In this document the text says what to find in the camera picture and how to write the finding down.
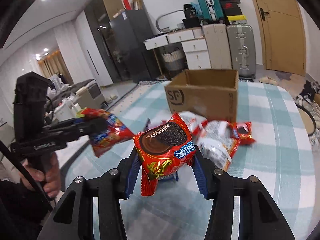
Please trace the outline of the person's left hand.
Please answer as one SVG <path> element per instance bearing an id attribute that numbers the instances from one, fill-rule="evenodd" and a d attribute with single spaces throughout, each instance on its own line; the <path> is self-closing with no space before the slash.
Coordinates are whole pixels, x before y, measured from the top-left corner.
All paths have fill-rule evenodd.
<path id="1" fill-rule="evenodd" d="M 30 166 L 27 160 L 23 163 L 23 166 L 35 181 L 45 182 L 43 187 L 44 192 L 49 198 L 55 198 L 61 190 L 59 161 L 55 152 L 51 155 L 50 163 L 51 168 L 45 174 Z"/>

